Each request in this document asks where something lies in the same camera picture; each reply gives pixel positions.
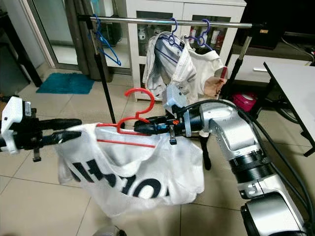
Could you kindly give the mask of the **pink plastic object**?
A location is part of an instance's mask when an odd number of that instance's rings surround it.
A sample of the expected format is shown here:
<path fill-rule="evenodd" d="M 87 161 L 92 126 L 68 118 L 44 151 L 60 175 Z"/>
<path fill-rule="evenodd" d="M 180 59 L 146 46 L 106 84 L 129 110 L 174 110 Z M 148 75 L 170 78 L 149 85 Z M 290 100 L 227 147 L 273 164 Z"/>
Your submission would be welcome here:
<path fill-rule="evenodd" d="M 258 96 L 253 92 L 237 92 L 232 95 L 231 101 L 245 112 L 250 112 L 258 101 Z"/>

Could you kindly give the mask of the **dark grey bin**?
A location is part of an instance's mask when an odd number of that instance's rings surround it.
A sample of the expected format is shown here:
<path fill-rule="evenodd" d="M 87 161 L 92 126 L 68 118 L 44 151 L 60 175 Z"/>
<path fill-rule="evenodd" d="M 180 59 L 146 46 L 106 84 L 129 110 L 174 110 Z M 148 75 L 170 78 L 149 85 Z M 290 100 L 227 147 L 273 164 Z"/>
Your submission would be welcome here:
<path fill-rule="evenodd" d="M 30 84 L 22 65 L 18 63 L 10 47 L 0 47 L 0 93 L 3 96 L 17 95 Z"/>

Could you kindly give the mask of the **white table black legs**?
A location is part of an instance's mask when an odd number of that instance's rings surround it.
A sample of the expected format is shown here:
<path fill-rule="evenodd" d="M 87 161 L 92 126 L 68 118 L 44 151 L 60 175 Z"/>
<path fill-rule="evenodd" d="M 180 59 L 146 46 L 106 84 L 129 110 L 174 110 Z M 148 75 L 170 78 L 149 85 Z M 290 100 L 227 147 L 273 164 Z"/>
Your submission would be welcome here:
<path fill-rule="evenodd" d="M 263 64 L 270 74 L 270 82 L 282 89 L 295 111 L 303 135 L 312 148 L 304 153 L 308 157 L 315 153 L 315 66 L 286 63 Z"/>

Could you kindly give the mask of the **white T-shirt black print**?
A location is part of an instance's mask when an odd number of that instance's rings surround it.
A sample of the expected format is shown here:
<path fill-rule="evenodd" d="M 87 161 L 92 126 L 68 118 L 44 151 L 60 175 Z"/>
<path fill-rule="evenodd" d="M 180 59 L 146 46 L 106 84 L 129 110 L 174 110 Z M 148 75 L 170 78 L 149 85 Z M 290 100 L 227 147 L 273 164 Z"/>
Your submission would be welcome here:
<path fill-rule="evenodd" d="M 57 144 L 60 183 L 80 184 L 109 217 L 191 203 L 203 192 L 202 151 L 166 133 L 118 133 L 96 123 L 73 127 L 81 136 Z"/>

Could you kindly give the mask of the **white striped shirt blue lining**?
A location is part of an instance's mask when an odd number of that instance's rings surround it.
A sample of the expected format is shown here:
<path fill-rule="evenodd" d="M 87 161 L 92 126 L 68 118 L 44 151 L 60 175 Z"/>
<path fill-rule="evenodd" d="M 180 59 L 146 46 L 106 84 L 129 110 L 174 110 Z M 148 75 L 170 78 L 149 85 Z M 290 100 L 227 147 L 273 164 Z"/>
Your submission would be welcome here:
<path fill-rule="evenodd" d="M 187 42 L 183 43 L 183 52 L 178 59 L 177 65 L 159 55 L 155 45 L 159 34 L 149 38 L 146 48 L 146 65 L 142 82 L 154 96 L 161 97 L 168 85 L 176 85 L 186 97 L 189 104 L 197 101 L 197 94 L 193 88 L 196 70 L 192 63 L 189 51 L 185 49 Z"/>

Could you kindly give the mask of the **red wire hanger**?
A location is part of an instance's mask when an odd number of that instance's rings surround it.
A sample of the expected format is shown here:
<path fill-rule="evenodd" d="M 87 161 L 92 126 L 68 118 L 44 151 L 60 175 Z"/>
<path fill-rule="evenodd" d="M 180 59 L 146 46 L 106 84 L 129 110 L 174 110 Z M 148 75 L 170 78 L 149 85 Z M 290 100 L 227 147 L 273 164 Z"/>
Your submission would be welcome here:
<path fill-rule="evenodd" d="M 137 135 L 137 136 L 148 136 L 147 134 L 144 133 L 138 133 L 138 132 L 126 132 L 122 130 L 122 124 L 124 124 L 127 120 L 140 120 L 143 121 L 144 123 L 149 123 L 148 119 L 140 117 L 141 114 L 148 113 L 152 110 L 152 108 L 155 105 L 155 96 L 153 93 L 151 93 L 149 90 L 146 88 L 129 88 L 129 90 L 126 90 L 124 92 L 124 96 L 129 96 L 132 93 L 135 92 L 141 92 L 149 96 L 150 103 L 148 108 L 144 110 L 140 110 L 138 112 L 135 112 L 134 116 L 129 116 L 129 117 L 124 117 L 120 119 L 117 123 L 98 123 L 96 126 L 97 127 L 115 127 L 117 133 L 119 134 L 127 134 L 127 135 Z M 131 145 L 131 146 L 139 146 L 139 147 L 144 147 L 144 148 L 155 148 L 154 145 L 148 145 L 148 144 L 140 144 L 140 143 L 130 143 L 130 142 L 122 142 L 119 140 L 104 140 L 104 139 L 96 139 L 98 142 L 104 142 L 104 143 L 114 143 L 114 144 L 122 144 L 122 145 Z"/>

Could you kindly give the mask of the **black television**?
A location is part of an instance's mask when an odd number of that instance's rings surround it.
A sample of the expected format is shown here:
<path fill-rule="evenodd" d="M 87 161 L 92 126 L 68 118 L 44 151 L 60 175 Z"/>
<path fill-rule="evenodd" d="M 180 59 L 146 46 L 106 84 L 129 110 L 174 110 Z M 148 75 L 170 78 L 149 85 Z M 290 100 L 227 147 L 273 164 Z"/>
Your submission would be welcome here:
<path fill-rule="evenodd" d="M 252 38 L 251 47 L 275 49 L 290 43 L 315 45 L 315 0 L 245 0 L 242 23 L 264 24 L 266 33 Z"/>

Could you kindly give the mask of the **white low drawer unit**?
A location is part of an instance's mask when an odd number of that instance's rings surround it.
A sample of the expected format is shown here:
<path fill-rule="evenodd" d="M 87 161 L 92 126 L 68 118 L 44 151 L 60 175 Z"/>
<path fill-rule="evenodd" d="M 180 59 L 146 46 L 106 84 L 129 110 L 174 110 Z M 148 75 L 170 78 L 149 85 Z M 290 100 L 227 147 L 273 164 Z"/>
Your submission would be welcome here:
<path fill-rule="evenodd" d="M 276 57 L 244 56 L 243 63 L 236 74 L 236 80 L 267 83 L 270 76 L 263 65 L 267 63 L 286 63 L 304 65 L 301 60 L 281 59 Z"/>

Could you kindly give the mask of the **cream jacket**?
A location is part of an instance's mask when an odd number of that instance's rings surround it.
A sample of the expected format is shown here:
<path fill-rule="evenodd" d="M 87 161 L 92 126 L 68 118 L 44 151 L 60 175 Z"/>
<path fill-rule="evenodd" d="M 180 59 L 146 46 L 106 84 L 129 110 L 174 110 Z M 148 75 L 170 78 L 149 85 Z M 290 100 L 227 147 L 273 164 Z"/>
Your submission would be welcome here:
<path fill-rule="evenodd" d="M 217 98 L 223 85 L 226 83 L 225 75 L 227 68 L 224 66 L 221 57 L 212 50 L 205 54 L 198 54 L 187 45 L 196 75 L 193 88 L 198 96 Z"/>

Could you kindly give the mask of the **black clothes rack silver rail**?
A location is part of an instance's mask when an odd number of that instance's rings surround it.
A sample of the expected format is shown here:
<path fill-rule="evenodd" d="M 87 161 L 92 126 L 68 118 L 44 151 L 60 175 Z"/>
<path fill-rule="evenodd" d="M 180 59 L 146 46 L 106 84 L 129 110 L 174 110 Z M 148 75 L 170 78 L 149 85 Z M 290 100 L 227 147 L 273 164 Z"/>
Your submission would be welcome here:
<path fill-rule="evenodd" d="M 103 23 L 126 23 L 126 24 L 147 24 L 147 25 L 173 25 L 173 26 L 202 26 L 207 27 L 217 27 L 217 28 L 228 28 L 228 29 L 249 29 L 246 36 L 245 43 L 239 53 L 232 74 L 227 79 L 225 85 L 222 87 L 220 98 L 228 98 L 232 96 L 232 90 L 234 90 L 235 77 L 243 63 L 245 53 L 250 45 L 251 40 L 258 34 L 268 33 L 268 23 L 232 23 L 232 22 L 208 22 L 207 20 L 203 22 L 199 21 L 186 21 L 182 20 L 177 22 L 174 18 L 171 20 L 162 19 L 144 19 L 144 18 L 122 18 L 122 17 L 100 17 L 96 14 L 94 16 L 88 14 L 81 14 L 77 16 L 79 22 L 84 22 L 89 33 L 89 39 L 92 41 L 93 49 L 95 50 L 94 61 L 97 63 L 104 62 L 103 56 L 108 54 L 103 52 L 100 27 Z"/>

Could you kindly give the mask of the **grey robot leg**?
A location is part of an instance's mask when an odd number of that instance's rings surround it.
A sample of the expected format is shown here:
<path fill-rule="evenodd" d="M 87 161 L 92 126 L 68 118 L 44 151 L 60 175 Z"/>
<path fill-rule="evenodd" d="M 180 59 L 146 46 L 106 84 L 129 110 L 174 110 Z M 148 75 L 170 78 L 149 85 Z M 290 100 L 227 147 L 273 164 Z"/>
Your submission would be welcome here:
<path fill-rule="evenodd" d="M 92 234 L 92 236 L 127 236 L 126 232 L 115 225 L 103 226 Z"/>

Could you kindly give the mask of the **grey curtain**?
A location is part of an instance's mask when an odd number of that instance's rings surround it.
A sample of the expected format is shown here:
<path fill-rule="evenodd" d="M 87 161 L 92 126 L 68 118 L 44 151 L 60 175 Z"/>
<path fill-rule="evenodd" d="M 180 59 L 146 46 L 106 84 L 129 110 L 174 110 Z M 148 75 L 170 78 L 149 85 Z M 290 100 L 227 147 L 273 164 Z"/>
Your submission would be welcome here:
<path fill-rule="evenodd" d="M 86 23 L 77 18 L 79 15 L 93 14 L 90 0 L 64 0 L 64 8 L 70 36 L 76 49 L 79 70 L 90 79 L 101 81 L 99 68 L 103 67 L 103 63 L 95 61 L 95 48 L 90 39 L 91 33 L 87 29 Z"/>

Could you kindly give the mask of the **teal floor mat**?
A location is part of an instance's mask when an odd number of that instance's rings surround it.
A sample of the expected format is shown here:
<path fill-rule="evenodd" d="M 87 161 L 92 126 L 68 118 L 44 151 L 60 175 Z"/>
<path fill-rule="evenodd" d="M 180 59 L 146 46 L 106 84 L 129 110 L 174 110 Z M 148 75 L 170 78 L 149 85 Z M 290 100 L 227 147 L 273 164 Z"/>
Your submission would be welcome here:
<path fill-rule="evenodd" d="M 37 93 L 90 94 L 95 81 L 79 73 L 52 73 L 36 90 Z"/>

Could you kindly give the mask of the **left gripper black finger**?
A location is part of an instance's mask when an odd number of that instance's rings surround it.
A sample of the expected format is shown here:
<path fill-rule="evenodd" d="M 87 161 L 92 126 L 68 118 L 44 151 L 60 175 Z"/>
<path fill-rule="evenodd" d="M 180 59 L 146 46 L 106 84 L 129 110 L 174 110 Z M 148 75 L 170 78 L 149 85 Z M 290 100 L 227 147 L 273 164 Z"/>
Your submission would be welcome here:
<path fill-rule="evenodd" d="M 76 118 L 54 118 L 47 120 L 47 129 L 64 130 L 81 124 L 82 121 Z"/>
<path fill-rule="evenodd" d="M 65 143 L 69 140 L 81 137 L 82 132 L 58 130 L 47 135 L 47 145 L 56 145 Z"/>

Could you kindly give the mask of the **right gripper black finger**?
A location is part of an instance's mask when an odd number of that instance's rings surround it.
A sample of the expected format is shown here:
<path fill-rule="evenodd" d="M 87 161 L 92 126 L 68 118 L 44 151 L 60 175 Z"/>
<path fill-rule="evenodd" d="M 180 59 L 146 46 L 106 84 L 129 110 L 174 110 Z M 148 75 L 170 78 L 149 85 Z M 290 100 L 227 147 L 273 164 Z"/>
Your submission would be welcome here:
<path fill-rule="evenodd" d="M 158 135 L 166 132 L 164 125 L 136 125 L 133 130 L 144 135 Z"/>
<path fill-rule="evenodd" d="M 155 126 L 155 127 L 161 127 L 166 126 L 166 117 L 149 117 L 145 118 L 145 121 L 137 120 L 133 126 Z"/>

